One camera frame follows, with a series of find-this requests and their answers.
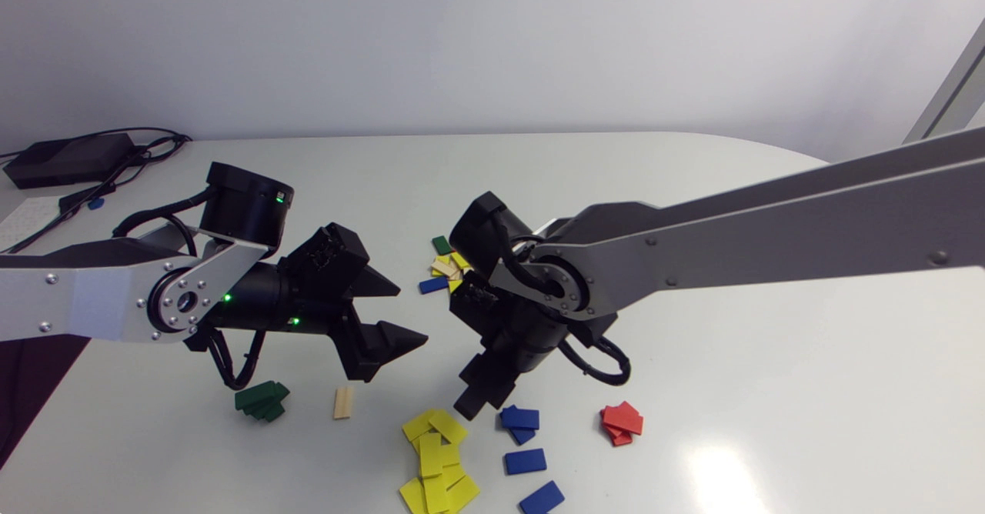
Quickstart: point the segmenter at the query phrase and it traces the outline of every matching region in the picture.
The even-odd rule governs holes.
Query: blue block
[[[564,502],[564,496],[557,489],[557,483],[548,482],[527,499],[520,501],[523,514],[547,514],[551,509]]]
[[[516,441],[517,445],[522,445],[527,441],[537,436],[537,431],[534,429],[520,429],[519,427],[509,427],[509,434],[513,436],[513,440]]]
[[[508,406],[499,413],[506,429],[541,429],[541,412],[539,410],[518,409],[516,405]]]
[[[448,279],[441,275],[440,278],[428,279],[425,282],[418,283],[418,289],[421,289],[421,294],[433,293],[436,290],[447,289]]]
[[[544,458],[544,449],[520,451],[503,457],[506,460],[506,473],[513,476],[516,473],[542,472],[548,469],[548,461]]]

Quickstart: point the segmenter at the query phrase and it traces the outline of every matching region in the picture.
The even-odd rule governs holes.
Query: green block
[[[284,387],[281,382],[277,382],[275,387],[277,387],[277,392],[275,392],[274,397],[277,399],[277,402],[281,402],[287,395],[291,395],[291,390]]]
[[[278,404],[271,406],[271,409],[267,410],[266,415],[263,417],[267,420],[267,422],[274,422],[274,420],[280,417],[283,413],[284,406],[281,406],[280,402],[278,402]]]
[[[434,250],[437,251],[437,254],[440,255],[451,254],[451,245],[448,244],[448,240],[444,238],[444,235],[440,235],[439,237],[433,238],[432,244],[434,245]]]
[[[252,405],[246,406],[246,408],[243,409],[243,413],[247,416],[256,416],[257,412],[266,412],[271,405],[275,405],[277,402],[279,402],[278,399],[273,397],[270,399],[263,399],[263,401],[254,402]]]
[[[250,387],[249,389],[237,392],[235,396],[236,409],[242,410],[246,406],[253,405],[256,402],[266,401],[275,396],[277,396],[277,384],[273,381],[267,381],[256,387]]]

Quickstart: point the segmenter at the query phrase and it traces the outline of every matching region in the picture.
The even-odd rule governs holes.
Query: metal frame
[[[181,342],[198,331],[204,318],[253,265],[267,246],[190,228],[194,233],[219,237],[231,244],[207,248],[205,259],[175,252],[170,257],[132,265],[95,268],[31,266],[4,268],[0,296],[4,310],[0,341],[42,335],[81,335],[121,342]],[[184,239],[170,224],[145,234],[141,241],[174,248]],[[155,289],[169,273],[180,273]],[[179,311],[182,295],[194,293],[186,311]],[[155,327],[151,318],[159,313]]]
[[[985,104],[985,20],[903,140],[904,145],[961,131],[982,104]]]
[[[595,209],[607,206],[611,224],[615,205]],[[658,290],[985,265],[985,128],[636,211],[652,215],[649,229],[594,242],[560,231],[533,248],[524,268],[562,297],[517,282],[502,261],[489,282],[590,320]]]

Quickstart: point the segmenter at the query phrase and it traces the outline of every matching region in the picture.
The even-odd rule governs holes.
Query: aluminum arm segment
[[[594,205],[522,265],[563,296],[489,282],[571,320],[658,290],[985,265],[985,128],[665,209]]]

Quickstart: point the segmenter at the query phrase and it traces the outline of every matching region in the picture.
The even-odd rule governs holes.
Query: robotic arm
[[[0,341],[70,334],[185,342],[188,349],[208,350],[225,384],[242,389],[266,332],[330,336],[347,377],[366,382],[428,339],[389,322],[359,321],[352,297],[392,296],[400,289],[370,268],[357,234],[332,223],[277,264],[260,262],[280,246],[292,188],[219,163],[212,163],[207,181],[207,190],[193,198],[131,215],[113,239],[42,257],[0,255]],[[201,203],[200,227],[175,218]],[[138,239],[126,237],[152,219],[169,223]],[[201,258],[193,233],[212,237]],[[187,255],[177,252],[184,245]],[[255,332],[238,375],[219,328]]]
[[[616,312],[659,290],[985,265],[985,128],[658,209],[591,205],[537,231],[491,192],[450,241],[474,266],[450,309],[485,352],[455,409],[497,409],[554,349],[612,385],[629,359],[605,338]],[[595,370],[574,335],[619,363]]]

